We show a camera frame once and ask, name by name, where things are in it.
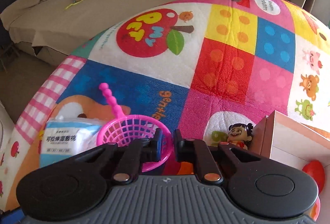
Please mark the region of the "pink plastic toy net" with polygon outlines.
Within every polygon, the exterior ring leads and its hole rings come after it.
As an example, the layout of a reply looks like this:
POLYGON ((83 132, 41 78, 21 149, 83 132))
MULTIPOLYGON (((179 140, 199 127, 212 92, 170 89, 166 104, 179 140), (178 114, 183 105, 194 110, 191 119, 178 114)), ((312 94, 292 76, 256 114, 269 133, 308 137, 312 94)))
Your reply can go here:
POLYGON ((115 118, 101 127, 96 145, 116 143, 119 147, 126 147, 135 139, 147 139, 151 142, 159 133, 160 139, 156 142, 156 161, 143 164, 142 171, 151 171, 163 165, 173 151, 172 135, 166 125, 145 115, 125 115, 108 84, 101 83, 99 89, 115 118))

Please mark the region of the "cartoon boy keychain figure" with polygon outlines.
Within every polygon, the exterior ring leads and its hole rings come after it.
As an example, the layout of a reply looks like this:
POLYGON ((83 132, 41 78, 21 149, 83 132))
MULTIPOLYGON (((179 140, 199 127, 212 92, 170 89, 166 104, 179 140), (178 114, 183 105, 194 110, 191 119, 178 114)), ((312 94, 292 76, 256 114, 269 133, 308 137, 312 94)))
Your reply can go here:
POLYGON ((227 142, 248 150, 253 140, 253 124, 235 123, 230 125, 227 142))

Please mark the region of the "blue wet wipes pack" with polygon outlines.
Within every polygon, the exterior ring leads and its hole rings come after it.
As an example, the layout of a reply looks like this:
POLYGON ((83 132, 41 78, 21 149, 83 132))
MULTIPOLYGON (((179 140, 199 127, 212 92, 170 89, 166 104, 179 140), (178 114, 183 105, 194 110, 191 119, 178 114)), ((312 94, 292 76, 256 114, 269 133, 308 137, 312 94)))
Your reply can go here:
POLYGON ((39 167, 60 162, 96 147, 104 121, 88 118, 52 118, 44 129, 39 167))

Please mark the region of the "pink round toy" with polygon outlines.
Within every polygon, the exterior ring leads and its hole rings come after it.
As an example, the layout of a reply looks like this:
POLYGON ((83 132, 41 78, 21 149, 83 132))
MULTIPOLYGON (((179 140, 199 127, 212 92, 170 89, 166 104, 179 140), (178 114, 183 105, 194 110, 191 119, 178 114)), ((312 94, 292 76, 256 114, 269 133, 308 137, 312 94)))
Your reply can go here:
POLYGON ((312 160, 302 168, 302 171, 315 180, 318 186, 318 193, 321 193, 325 185, 325 170, 322 163, 318 160, 312 160))

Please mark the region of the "pink cardboard box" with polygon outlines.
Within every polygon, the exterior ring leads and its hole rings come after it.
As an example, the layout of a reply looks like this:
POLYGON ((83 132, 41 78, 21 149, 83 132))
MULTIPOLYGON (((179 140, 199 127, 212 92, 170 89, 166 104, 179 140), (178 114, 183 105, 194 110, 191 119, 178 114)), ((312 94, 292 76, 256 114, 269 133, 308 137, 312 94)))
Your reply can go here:
POLYGON ((305 125, 274 111, 253 129, 250 150, 296 169, 313 160, 325 172, 322 196, 329 195, 329 140, 305 125))

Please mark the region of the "colourful cartoon play mat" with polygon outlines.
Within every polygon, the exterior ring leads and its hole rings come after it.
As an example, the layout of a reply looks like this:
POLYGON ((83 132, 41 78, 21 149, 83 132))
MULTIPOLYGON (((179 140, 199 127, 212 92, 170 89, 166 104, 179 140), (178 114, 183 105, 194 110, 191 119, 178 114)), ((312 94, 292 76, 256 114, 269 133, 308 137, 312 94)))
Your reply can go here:
POLYGON ((315 44, 296 36, 293 60, 274 49, 265 32, 253 55, 205 39, 189 71, 138 71, 84 58, 77 48, 35 93, 1 153, 1 209, 18 206, 17 183, 39 167, 50 118, 113 119, 98 88, 103 82, 126 114, 152 117, 208 144, 219 140, 230 120, 258 123, 273 111, 328 131, 329 28, 318 22, 315 44))

